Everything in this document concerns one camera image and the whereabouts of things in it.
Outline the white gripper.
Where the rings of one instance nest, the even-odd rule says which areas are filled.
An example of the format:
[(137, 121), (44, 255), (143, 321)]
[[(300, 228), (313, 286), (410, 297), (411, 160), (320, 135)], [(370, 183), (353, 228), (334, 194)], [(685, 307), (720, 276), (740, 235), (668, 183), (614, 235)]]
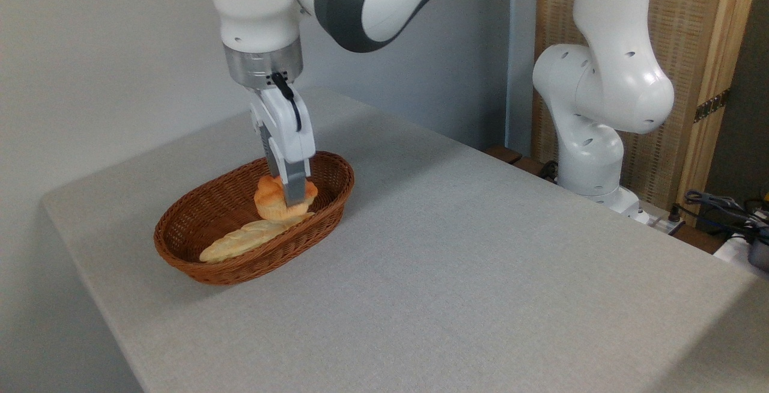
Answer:
[[(281, 179), (285, 203), (293, 207), (306, 198), (306, 178), (310, 175), (309, 160), (316, 153), (315, 136), (304, 100), (294, 87), (289, 87), (292, 99), (284, 97), (278, 88), (254, 91), (252, 121), (259, 132), (272, 177)], [(278, 147), (272, 149), (272, 139)], [(281, 154), (281, 171), (277, 155)]]

